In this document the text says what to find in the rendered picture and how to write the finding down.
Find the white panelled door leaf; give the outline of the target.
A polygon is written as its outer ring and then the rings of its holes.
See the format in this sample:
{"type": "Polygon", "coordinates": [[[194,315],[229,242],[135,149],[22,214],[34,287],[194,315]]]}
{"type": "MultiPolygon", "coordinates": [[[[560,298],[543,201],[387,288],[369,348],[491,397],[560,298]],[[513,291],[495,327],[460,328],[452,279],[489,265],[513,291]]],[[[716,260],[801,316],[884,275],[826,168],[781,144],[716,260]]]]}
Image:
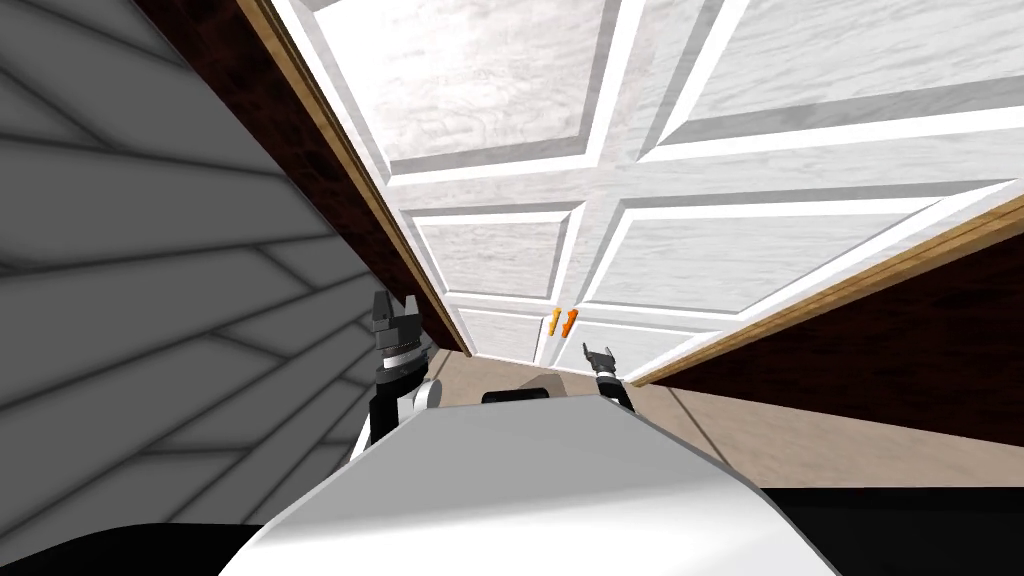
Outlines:
{"type": "Polygon", "coordinates": [[[458,334],[581,373],[607,178],[672,0],[270,0],[458,334]]]}
{"type": "Polygon", "coordinates": [[[1024,0],[675,0],[547,364],[644,377],[1024,194],[1024,0]]]}

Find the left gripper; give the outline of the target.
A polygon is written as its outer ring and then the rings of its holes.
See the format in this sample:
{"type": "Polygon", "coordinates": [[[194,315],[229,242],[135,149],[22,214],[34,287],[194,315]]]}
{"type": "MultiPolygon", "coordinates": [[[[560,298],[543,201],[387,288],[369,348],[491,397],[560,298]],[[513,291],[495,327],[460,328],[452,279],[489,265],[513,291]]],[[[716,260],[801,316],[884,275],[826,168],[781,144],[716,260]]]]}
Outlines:
{"type": "Polygon", "coordinates": [[[402,313],[394,316],[390,294],[386,290],[374,294],[372,332],[377,344],[418,344],[422,334],[422,317],[415,295],[408,295],[402,313]]]}

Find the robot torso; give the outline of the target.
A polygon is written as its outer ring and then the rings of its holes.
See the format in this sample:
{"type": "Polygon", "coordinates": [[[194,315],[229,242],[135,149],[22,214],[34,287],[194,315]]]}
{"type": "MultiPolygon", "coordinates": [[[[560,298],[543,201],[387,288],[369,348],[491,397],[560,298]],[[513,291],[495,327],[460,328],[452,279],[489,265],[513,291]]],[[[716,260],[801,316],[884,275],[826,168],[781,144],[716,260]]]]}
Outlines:
{"type": "Polygon", "coordinates": [[[219,576],[840,576],[754,484],[598,396],[427,409],[219,576]]]}

